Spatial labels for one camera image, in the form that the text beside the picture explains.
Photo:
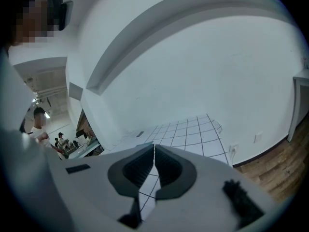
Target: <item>wall socket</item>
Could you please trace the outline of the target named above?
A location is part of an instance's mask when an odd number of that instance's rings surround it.
[[[234,143],[230,145],[230,152],[236,152],[238,150],[239,143]]]
[[[258,134],[255,135],[254,143],[257,143],[262,139],[262,134],[263,134],[263,132],[260,131]]]

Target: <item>baseboard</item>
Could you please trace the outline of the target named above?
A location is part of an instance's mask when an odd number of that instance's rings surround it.
[[[304,118],[298,123],[298,125],[296,126],[296,129],[304,122],[304,120],[306,119],[307,116],[309,116],[309,113],[306,114],[306,115],[304,116]],[[252,161],[254,161],[254,160],[256,160],[256,159],[261,158],[262,156],[266,155],[267,153],[269,153],[270,151],[272,151],[274,148],[276,148],[278,145],[282,144],[285,140],[287,140],[288,135],[289,135],[289,134],[287,134],[287,135],[286,135],[284,138],[282,138],[279,142],[277,142],[276,144],[274,144],[274,145],[273,145],[272,147],[270,147],[269,149],[263,151],[262,153],[260,153],[260,154],[258,154],[258,155],[256,155],[256,156],[254,156],[254,157],[252,157],[252,158],[250,158],[250,159],[248,159],[248,160],[242,161],[242,162],[240,162],[240,163],[233,164],[233,168],[240,167],[240,166],[242,166],[242,165],[248,164],[248,163],[250,163],[250,162],[252,162]]]

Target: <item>table leg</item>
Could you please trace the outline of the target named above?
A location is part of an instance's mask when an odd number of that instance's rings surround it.
[[[294,134],[296,124],[297,124],[297,121],[298,121],[298,116],[299,116],[299,108],[300,108],[300,83],[299,83],[299,80],[296,80],[295,88],[296,88],[296,90],[295,90],[295,105],[294,105],[292,123],[291,123],[291,126],[290,126],[289,136],[288,136],[289,142],[293,138],[293,134]]]

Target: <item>white desk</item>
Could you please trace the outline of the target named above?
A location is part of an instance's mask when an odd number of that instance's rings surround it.
[[[89,154],[91,151],[95,150],[96,147],[100,146],[101,144],[98,141],[93,141],[89,146],[87,144],[83,145],[83,147],[75,150],[73,153],[69,154],[69,159],[74,158],[82,158]]]
[[[300,108],[300,86],[308,86],[309,87],[309,70],[303,69],[300,73],[293,77],[295,81],[295,103],[294,103],[294,112],[293,118],[289,130],[288,141],[290,142],[293,138],[294,131],[296,128],[296,124],[299,116],[299,108]]]

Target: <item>wooden floor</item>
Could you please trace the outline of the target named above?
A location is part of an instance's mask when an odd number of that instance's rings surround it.
[[[309,116],[296,129],[292,141],[284,141],[266,155],[237,167],[278,202],[297,192],[309,165]]]

